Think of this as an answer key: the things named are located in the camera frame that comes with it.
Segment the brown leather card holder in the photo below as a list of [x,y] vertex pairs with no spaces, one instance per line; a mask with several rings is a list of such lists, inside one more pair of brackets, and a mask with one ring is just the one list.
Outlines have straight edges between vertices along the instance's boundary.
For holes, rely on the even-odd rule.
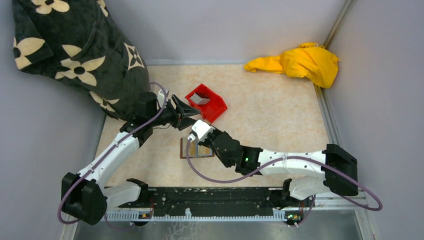
[[[187,138],[182,137],[180,139],[180,159],[186,158]],[[199,158],[211,158],[215,156],[215,153],[208,147],[198,144],[198,141],[191,142],[188,149],[188,155],[191,159]]]

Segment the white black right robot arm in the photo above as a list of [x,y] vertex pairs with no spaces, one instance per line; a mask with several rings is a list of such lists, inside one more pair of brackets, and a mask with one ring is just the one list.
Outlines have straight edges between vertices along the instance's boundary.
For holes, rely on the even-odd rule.
[[341,146],[328,143],[324,150],[278,152],[241,145],[227,132],[197,120],[187,137],[212,150],[227,168],[234,167],[241,180],[253,175],[289,175],[283,183],[281,199],[295,206],[312,195],[332,192],[353,197],[359,193],[357,159]]

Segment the yellow credit card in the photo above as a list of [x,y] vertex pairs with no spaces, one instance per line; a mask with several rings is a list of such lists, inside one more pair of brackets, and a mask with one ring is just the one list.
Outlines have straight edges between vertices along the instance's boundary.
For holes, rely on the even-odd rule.
[[182,144],[182,157],[185,158],[187,153],[190,158],[194,158],[197,155],[197,147],[195,141],[191,141],[190,144],[188,144],[188,140],[184,140],[184,143]]
[[213,155],[213,151],[210,148],[203,146],[203,145],[197,146],[197,153],[198,153],[199,156],[202,156],[202,157]]

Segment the grey cards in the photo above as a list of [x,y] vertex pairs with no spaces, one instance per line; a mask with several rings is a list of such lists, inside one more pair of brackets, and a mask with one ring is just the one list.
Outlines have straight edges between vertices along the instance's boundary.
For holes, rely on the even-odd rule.
[[210,101],[210,98],[204,94],[201,93],[194,93],[191,97],[190,100],[196,104],[196,105],[205,105]]

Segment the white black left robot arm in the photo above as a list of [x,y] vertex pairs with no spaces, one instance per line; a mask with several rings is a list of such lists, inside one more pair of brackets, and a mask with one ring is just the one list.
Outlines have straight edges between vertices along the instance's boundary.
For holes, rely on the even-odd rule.
[[107,187],[109,178],[147,141],[155,127],[169,124],[181,131],[193,125],[192,117],[200,113],[175,95],[168,99],[167,93],[161,98],[150,91],[142,93],[135,114],[120,128],[108,148],[78,173],[69,172],[63,177],[58,219],[65,224],[65,213],[76,221],[95,225],[108,210],[129,203],[146,206],[150,200],[146,183],[132,178]]

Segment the red plastic bin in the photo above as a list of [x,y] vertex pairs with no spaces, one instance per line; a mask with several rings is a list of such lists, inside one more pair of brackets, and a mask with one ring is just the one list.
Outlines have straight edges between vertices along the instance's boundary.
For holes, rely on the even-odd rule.
[[[210,101],[205,105],[196,105],[190,100],[190,97],[194,93],[206,95],[210,98]],[[200,115],[203,120],[206,120],[211,124],[214,123],[217,118],[219,118],[228,109],[224,99],[203,83],[189,92],[185,96],[185,99],[188,101],[191,107],[200,110]]]

